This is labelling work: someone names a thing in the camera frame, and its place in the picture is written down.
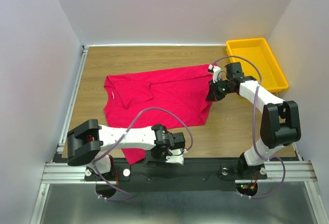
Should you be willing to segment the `red polo t shirt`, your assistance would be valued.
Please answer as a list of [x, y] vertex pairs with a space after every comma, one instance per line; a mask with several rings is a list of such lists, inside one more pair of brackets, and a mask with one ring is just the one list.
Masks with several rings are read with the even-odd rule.
[[212, 103], [206, 101], [212, 75], [208, 65], [109, 75], [104, 89], [108, 126], [127, 128], [138, 113], [146, 111], [135, 128], [162, 124], [168, 129], [202, 126]]

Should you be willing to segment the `yellow plastic bin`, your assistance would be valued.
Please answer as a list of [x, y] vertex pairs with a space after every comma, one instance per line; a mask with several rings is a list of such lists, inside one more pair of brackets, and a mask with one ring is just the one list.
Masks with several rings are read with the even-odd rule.
[[241, 62], [244, 74], [257, 80], [258, 70], [262, 76], [261, 85], [269, 92], [281, 92], [289, 88], [286, 77], [264, 38], [228, 40], [226, 47], [228, 55], [246, 58], [254, 64], [251, 66], [241, 59], [230, 58], [231, 63]]

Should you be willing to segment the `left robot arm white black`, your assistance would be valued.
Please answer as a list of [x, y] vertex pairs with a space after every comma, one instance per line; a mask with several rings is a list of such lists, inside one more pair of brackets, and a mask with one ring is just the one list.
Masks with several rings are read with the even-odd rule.
[[111, 151], [141, 149], [146, 166], [160, 164], [183, 165], [185, 149], [183, 133], [171, 133], [164, 125], [143, 128], [113, 128], [89, 119], [67, 133], [67, 164], [87, 166], [101, 174], [113, 170]]

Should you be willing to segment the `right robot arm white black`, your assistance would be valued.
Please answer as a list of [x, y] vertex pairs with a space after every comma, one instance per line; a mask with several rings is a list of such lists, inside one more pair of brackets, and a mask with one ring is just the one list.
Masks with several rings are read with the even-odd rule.
[[239, 62], [227, 64], [225, 68], [226, 79], [223, 80], [221, 68], [209, 65], [212, 80], [206, 100], [216, 102], [227, 94], [236, 93], [253, 104], [253, 111], [259, 110], [262, 114], [260, 138], [253, 139], [252, 147], [240, 155], [237, 163], [237, 174], [243, 177], [257, 172], [277, 151], [300, 140], [299, 109], [295, 101], [278, 98], [256, 78], [246, 76]]

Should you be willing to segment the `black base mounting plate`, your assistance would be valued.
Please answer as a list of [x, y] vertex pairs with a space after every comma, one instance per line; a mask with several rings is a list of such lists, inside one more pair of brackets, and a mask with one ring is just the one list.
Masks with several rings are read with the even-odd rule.
[[129, 165], [125, 159], [113, 159], [113, 169], [98, 176], [91, 168], [87, 182], [103, 183], [103, 178], [127, 192], [172, 191], [235, 191], [236, 183], [263, 180], [260, 173], [264, 165], [251, 166], [240, 171], [238, 158], [186, 158], [183, 165], [153, 163], [145, 166], [142, 161]]

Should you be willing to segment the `small electronics board with leds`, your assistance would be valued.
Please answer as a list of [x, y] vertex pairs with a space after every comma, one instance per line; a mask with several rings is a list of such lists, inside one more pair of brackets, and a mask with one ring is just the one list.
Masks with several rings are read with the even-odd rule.
[[241, 183], [237, 185], [239, 193], [244, 195], [255, 195], [258, 191], [258, 183]]

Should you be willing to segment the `left aluminium frame rail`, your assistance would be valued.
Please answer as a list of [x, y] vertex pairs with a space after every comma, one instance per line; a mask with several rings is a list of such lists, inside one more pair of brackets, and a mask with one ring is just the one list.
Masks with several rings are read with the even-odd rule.
[[84, 69], [84, 65], [85, 65], [85, 62], [86, 62], [88, 50], [89, 50], [88, 45], [83, 45], [82, 46], [82, 54], [81, 54], [81, 58], [80, 58], [80, 61], [79, 61], [77, 74], [75, 76], [75, 81], [74, 81], [74, 85], [73, 85], [73, 88], [72, 88], [72, 92], [71, 92], [71, 96], [70, 96], [66, 116], [65, 116], [65, 119], [64, 119], [63, 127], [62, 127], [62, 130], [61, 130], [61, 135], [60, 135], [58, 145], [57, 145], [57, 153], [59, 153], [59, 154], [62, 154], [63, 151], [64, 151], [64, 146], [65, 146], [65, 141], [66, 141], [66, 134], [68, 132], [69, 124], [70, 124], [72, 113], [73, 113], [73, 110], [74, 110], [75, 101], [76, 101], [76, 98], [77, 98], [79, 85], [80, 85], [80, 82], [81, 82], [81, 78], [82, 78], [83, 69]]

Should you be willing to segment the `aluminium frame rail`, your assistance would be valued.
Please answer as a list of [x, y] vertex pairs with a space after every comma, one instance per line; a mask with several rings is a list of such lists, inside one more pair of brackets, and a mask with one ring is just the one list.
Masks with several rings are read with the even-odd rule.
[[[285, 161], [285, 171], [280, 162], [265, 163], [267, 179], [258, 182], [280, 182], [285, 175], [285, 182], [318, 181], [310, 161]], [[43, 184], [75, 184], [88, 183], [85, 179], [85, 167], [70, 167], [65, 163], [47, 163], [44, 166], [41, 183]]]
[[80, 58], [80, 61], [79, 61], [77, 74], [75, 76], [75, 81], [74, 81], [74, 85], [73, 85], [73, 88], [72, 88], [72, 92], [71, 92], [71, 96], [70, 96], [66, 116], [65, 116], [65, 119], [64, 119], [63, 127], [62, 127], [62, 130], [61, 130], [61, 135], [60, 135], [58, 145], [57, 145], [57, 153], [59, 153], [59, 154], [62, 154], [63, 151], [64, 151], [64, 146], [65, 146], [65, 141], [66, 141], [66, 134], [68, 132], [69, 124], [70, 124], [72, 113], [73, 113], [73, 110], [74, 110], [75, 101], [76, 101], [76, 98], [77, 98], [79, 85], [80, 85], [80, 82], [81, 82], [81, 78], [82, 78], [83, 69], [84, 69], [84, 65], [85, 65], [85, 62], [86, 62], [88, 50], [89, 50], [88, 45], [83, 45], [82, 46], [82, 54], [81, 54], [81, 58]]

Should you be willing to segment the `front aluminium frame rail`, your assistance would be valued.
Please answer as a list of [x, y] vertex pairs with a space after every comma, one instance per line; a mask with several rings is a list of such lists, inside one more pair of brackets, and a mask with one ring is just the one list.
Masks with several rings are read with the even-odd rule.
[[[280, 182], [285, 175], [285, 182], [318, 181], [310, 161], [285, 161], [285, 171], [280, 162], [265, 163], [267, 179], [258, 182]], [[85, 167], [70, 167], [65, 163], [47, 163], [44, 166], [41, 183], [43, 184], [75, 184], [88, 183], [85, 179]]]

